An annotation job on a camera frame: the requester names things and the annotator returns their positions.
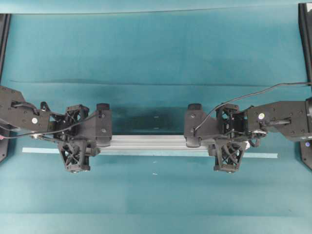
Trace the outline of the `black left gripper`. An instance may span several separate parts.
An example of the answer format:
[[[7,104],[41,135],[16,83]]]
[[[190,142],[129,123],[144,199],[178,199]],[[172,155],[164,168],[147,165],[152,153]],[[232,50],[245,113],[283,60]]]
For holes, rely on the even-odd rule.
[[[48,131],[58,132],[50,134],[50,136],[59,140],[74,136],[77,133],[77,126],[66,131],[61,130],[86,119],[88,115],[89,108],[81,104],[67,107],[64,115],[52,114],[50,116]],[[90,171],[86,148],[86,140],[61,141],[58,143],[58,150],[66,171],[70,173]]]

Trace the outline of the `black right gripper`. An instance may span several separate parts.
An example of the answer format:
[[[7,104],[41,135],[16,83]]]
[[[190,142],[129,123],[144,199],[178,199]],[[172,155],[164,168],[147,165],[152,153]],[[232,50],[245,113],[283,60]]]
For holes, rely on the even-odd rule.
[[[216,120],[219,135],[215,141],[215,171],[234,173],[239,170],[246,142],[233,140],[249,140],[251,134],[247,130],[247,111],[239,111],[235,104],[225,104],[216,109]]]

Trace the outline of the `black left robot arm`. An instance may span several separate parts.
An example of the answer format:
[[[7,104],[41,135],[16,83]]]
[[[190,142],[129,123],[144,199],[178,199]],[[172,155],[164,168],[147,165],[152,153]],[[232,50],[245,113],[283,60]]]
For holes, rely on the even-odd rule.
[[[58,146],[64,167],[71,173],[90,170],[86,155],[87,140],[75,139],[78,127],[88,118],[83,105],[70,106],[64,114],[52,112],[46,102],[40,107],[27,102],[20,91],[0,88],[0,127],[7,131],[23,131],[15,136],[50,141]]]

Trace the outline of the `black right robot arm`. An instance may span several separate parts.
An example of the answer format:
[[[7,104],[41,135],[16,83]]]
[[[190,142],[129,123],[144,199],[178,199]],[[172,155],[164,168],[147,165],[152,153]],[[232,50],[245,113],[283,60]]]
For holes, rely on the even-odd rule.
[[[239,110],[225,104],[216,110],[221,136],[209,147],[215,156],[215,171],[234,173],[239,170],[247,148],[258,147],[268,133],[277,132],[299,142],[301,160],[312,167],[312,100],[278,101]]]

